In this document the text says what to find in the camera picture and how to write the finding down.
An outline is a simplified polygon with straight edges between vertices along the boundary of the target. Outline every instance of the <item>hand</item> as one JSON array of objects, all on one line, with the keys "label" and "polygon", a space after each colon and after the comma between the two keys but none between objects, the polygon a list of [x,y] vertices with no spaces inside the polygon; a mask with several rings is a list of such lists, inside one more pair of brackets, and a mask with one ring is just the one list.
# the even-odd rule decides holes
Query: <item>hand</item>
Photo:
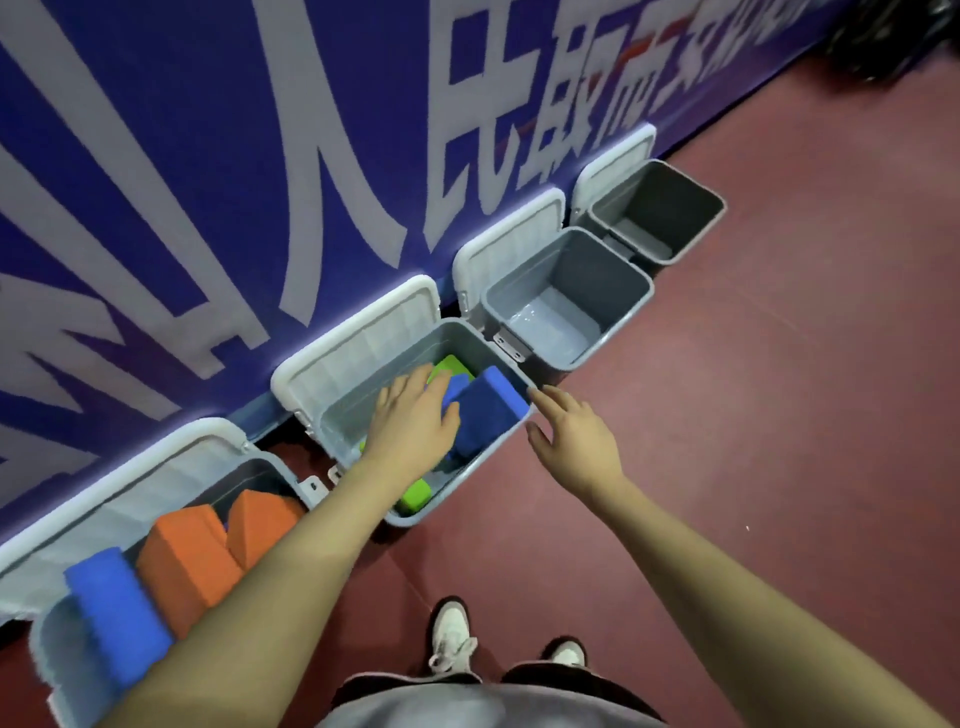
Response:
[{"label": "hand", "polygon": [[530,389],[529,394],[553,428],[553,442],[531,422],[527,437],[554,480],[591,509],[598,496],[627,482],[616,440],[589,404],[557,387]]},{"label": "hand", "polygon": [[459,402],[441,414],[450,372],[438,372],[428,385],[432,371],[424,364],[380,390],[360,458],[395,477],[403,490],[444,459],[460,427]]}]

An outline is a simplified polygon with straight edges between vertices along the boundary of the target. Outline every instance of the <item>blue foam block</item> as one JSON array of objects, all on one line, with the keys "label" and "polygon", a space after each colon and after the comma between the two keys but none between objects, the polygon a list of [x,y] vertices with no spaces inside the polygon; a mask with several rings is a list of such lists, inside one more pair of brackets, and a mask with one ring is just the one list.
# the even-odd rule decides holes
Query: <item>blue foam block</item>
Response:
[{"label": "blue foam block", "polygon": [[470,459],[522,420],[530,405],[496,367],[488,367],[458,397],[460,429],[453,451]]},{"label": "blue foam block", "polygon": [[446,384],[446,393],[444,394],[444,404],[442,412],[460,396],[460,393],[467,389],[470,384],[470,375],[453,375]]},{"label": "blue foam block", "polygon": [[108,548],[63,573],[100,649],[110,678],[132,687],[174,640],[119,548]]}]

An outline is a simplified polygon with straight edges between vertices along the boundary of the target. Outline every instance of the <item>left hand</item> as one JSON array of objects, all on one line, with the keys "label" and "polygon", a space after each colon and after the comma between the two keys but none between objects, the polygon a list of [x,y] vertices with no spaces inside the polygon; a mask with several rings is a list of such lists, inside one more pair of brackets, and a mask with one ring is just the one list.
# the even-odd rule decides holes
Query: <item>left hand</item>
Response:
[{"label": "left hand", "polygon": [[428,385],[432,371],[424,364],[380,390],[360,458],[402,481],[404,490],[444,458],[460,427],[459,402],[441,413],[450,372],[438,372]]}]

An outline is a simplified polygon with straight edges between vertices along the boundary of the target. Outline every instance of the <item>white sneaker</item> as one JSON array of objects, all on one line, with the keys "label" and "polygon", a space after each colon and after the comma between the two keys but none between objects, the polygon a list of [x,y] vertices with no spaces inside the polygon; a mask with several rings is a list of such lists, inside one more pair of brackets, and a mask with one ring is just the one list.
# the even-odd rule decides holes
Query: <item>white sneaker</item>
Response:
[{"label": "white sneaker", "polygon": [[456,596],[447,597],[434,610],[430,641],[433,655],[427,664],[433,674],[471,672],[470,656],[478,642],[470,636],[467,605]]},{"label": "white sneaker", "polygon": [[587,651],[574,637],[558,637],[543,650],[543,659],[557,665],[586,667]]}]

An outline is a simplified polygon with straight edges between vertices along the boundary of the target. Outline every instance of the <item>floor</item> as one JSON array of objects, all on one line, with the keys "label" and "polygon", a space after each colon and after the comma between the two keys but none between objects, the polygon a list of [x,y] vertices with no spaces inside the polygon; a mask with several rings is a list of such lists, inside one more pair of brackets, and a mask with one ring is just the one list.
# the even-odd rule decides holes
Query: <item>floor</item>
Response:
[{"label": "floor", "polygon": [[[960,61],[888,93],[794,66],[671,158],[730,211],[564,384],[607,420],[650,496],[953,721],[957,118]],[[324,471],[298,439],[285,430],[272,449],[300,474]],[[418,665],[430,608],[450,594],[469,604],[490,677],[575,634],[673,725],[738,725],[625,552],[522,436],[423,524],[385,536],[285,725],[314,725],[354,671]],[[0,714],[51,725],[24,634],[0,631]]]}]

